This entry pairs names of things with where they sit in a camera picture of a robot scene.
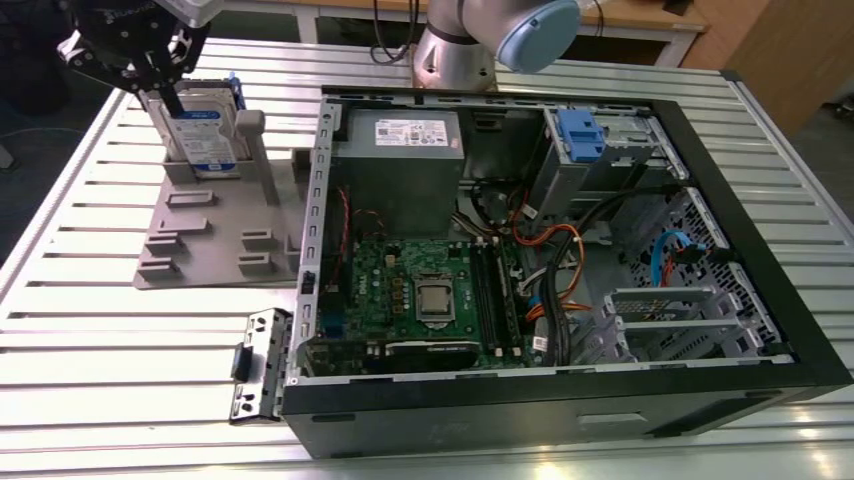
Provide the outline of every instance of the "cpu socket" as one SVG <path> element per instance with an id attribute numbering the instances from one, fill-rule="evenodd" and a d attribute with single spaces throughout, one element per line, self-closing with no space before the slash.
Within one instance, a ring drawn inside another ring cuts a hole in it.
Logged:
<path id="1" fill-rule="evenodd" d="M 412 279 L 415 318 L 427 328 L 439 330 L 454 321 L 454 277 L 435 274 Z"/>

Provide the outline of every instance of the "detached metal bracket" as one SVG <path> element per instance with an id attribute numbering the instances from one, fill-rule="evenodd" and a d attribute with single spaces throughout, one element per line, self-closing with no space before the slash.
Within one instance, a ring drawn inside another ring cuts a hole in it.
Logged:
<path id="1" fill-rule="evenodd" d="M 294 316 L 284 310 L 270 309 L 250 315 L 231 368 L 235 395 L 228 423 L 232 425 L 280 421 L 279 380 L 284 373 L 292 325 Z"/>

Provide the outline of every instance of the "power supply label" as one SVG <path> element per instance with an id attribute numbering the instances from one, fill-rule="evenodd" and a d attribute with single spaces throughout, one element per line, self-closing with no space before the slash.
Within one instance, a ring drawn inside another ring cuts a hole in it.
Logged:
<path id="1" fill-rule="evenodd" d="M 396 147 L 447 147 L 448 134 L 442 120 L 380 119 L 376 145 Z"/>
<path id="2" fill-rule="evenodd" d="M 176 140 L 192 166 L 210 172 L 235 168 L 236 158 L 228 138 L 220 134 L 223 116 L 214 110 L 184 112 L 171 119 Z"/>

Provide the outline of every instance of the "gray holder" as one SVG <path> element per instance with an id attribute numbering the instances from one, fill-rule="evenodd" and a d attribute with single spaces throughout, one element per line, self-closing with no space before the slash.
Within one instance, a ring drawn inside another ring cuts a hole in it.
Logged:
<path id="1" fill-rule="evenodd" d="M 294 285 L 304 201 L 291 169 L 274 175 L 264 113 L 238 112 L 236 130 L 251 155 L 238 162 L 239 179 L 199 179 L 186 161 L 164 160 L 167 178 L 134 277 L 139 289 Z"/>

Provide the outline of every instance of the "black cable on table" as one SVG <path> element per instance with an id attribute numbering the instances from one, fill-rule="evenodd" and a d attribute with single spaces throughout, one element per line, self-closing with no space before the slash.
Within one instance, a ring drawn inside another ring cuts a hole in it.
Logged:
<path id="1" fill-rule="evenodd" d="M 370 50 L 371 60 L 374 60 L 374 63 L 379 65 L 391 65 L 394 63 L 398 63 L 400 60 L 406 58 L 406 55 L 410 52 L 412 42 L 415 42 L 415 27 L 418 26 L 419 10 L 420 10 L 420 0 L 415 0 L 415 2 L 410 0 L 410 34 L 406 40 L 406 44 L 400 47 L 400 51 L 395 55 L 388 50 L 388 47 L 386 47 L 386 41 L 383 39 L 383 34 L 380 32 L 380 27 L 379 27 L 379 2 L 378 0 L 374 0 L 374 35 L 376 36 L 376 44 L 371 47 L 371 50 Z M 383 52 L 388 56 L 388 60 L 379 60 L 376 58 L 374 51 L 378 48 L 383 49 Z"/>
<path id="2" fill-rule="evenodd" d="M 593 2 L 597 4 L 597 10 L 599 10 L 599 18 L 597 18 L 595 36 L 602 37 L 605 36 L 605 11 L 602 10 L 602 4 L 599 3 L 599 0 L 593 0 Z"/>

